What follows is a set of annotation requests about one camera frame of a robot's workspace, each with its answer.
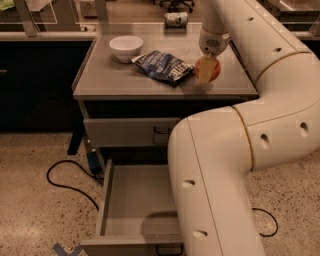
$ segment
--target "countertop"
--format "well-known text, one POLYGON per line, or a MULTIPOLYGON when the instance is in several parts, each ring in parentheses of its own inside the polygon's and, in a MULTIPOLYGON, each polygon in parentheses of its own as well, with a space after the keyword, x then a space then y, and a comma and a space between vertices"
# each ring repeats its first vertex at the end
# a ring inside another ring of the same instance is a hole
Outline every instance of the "countertop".
POLYGON ((134 64, 119 62, 109 48, 109 41, 120 35, 136 35, 143 39, 143 53, 159 50, 194 65, 202 56, 198 46, 201 24, 187 28, 167 29, 161 23, 108 24, 102 30, 85 63, 84 71, 74 91, 77 100, 128 99, 215 99, 221 97, 257 96, 257 91, 246 75, 231 47, 221 54, 221 73, 209 91, 199 85, 194 74, 173 88, 148 78, 134 64))

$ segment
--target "speckled floor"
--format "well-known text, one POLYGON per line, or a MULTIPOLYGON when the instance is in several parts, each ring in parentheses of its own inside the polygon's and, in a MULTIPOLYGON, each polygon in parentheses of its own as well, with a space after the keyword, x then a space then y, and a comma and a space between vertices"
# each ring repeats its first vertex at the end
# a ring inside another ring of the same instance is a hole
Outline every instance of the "speckled floor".
MULTIPOLYGON (((46 180, 48 168, 63 159, 88 169, 83 144, 76 156, 67 156, 70 138, 69 133, 0 134, 0 255, 57 255, 56 243, 71 254, 81 239, 94 235, 97 210, 91 202, 46 180)), ((268 256, 320 255, 319 169, 317 151, 248 175, 252 206, 270 211, 279 223, 275 236, 262 238, 268 256)), ((101 186, 69 163, 57 166, 51 177, 100 200, 101 186)), ((270 217, 255 216, 261 233, 273 232, 270 217)))
MULTIPOLYGON (((94 234, 97 210, 91 202, 46 180, 50 166, 63 159, 88 169, 83 145, 76 156, 67 156, 70 138, 69 133, 0 134, 1 256, 56 255, 56 243, 70 254, 94 234)), ((72 164, 57 166, 50 177, 100 200, 101 186, 72 164)))

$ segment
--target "black cabinet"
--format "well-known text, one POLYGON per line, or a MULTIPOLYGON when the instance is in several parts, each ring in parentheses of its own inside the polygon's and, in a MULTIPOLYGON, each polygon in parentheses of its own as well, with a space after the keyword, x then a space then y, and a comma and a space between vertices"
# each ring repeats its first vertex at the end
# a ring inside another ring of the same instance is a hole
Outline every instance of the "black cabinet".
POLYGON ((91 45, 0 42, 0 130, 71 130, 72 83, 91 45))

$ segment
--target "cable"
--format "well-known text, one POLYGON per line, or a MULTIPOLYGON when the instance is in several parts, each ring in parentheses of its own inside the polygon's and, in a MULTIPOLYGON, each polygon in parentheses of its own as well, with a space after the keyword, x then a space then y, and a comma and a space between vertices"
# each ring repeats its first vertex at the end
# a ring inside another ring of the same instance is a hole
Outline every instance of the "cable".
POLYGON ((85 197, 87 197, 93 204, 94 206, 97 208, 97 210, 99 211, 99 206, 97 205, 97 203, 92 199, 92 197, 90 197, 88 194, 86 194, 85 192, 83 192, 82 190, 80 189, 77 189, 77 188, 74 188, 74 187, 70 187, 70 186, 66 186, 66 185, 61 185, 61 184, 57 184, 57 183, 54 183, 53 181, 50 180, 50 172, 53 170, 53 168, 55 168, 57 165, 61 164, 61 163, 72 163, 72 164, 75 164, 77 165, 86 175, 88 175, 90 178, 94 179, 96 182, 98 182, 100 185, 103 183, 103 178, 98 178, 96 177, 96 175, 90 175, 80 164, 78 164, 77 162, 73 161, 73 160, 62 160, 62 161, 59 161, 55 164, 53 164, 48 172, 47 172, 47 180, 48 182, 53 185, 53 186, 56 186, 56 187, 60 187, 60 188, 67 188, 67 189, 71 189, 73 191, 76 191, 76 192, 79 192, 81 193, 82 195, 84 195, 85 197))
POLYGON ((265 212, 266 214, 268 214, 269 216, 272 217, 272 219, 274 220, 274 222, 275 222, 275 224, 276 224, 276 230, 275 230, 272 234, 270 234, 270 235, 265 235, 265 234, 259 233, 260 236, 262 236, 262 237, 272 237, 272 236, 274 236, 275 234, 277 234, 278 229, 279 229, 279 225, 278 225, 278 222, 277 222, 276 218, 275 218, 270 212, 268 212, 268 211, 266 211, 266 210, 264 210, 264 209, 260 209, 260 208, 252 208, 252 210, 253 210, 253 211, 262 211, 262 212, 265 212))

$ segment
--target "snack bag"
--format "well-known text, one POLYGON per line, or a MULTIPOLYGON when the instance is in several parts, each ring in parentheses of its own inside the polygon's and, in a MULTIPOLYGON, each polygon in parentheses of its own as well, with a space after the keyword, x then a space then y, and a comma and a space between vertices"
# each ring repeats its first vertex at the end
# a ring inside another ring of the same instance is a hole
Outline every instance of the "snack bag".
POLYGON ((178 85, 182 78, 193 72, 194 67, 183 60, 160 51, 135 57, 132 62, 140 67, 145 74, 173 87, 178 85))

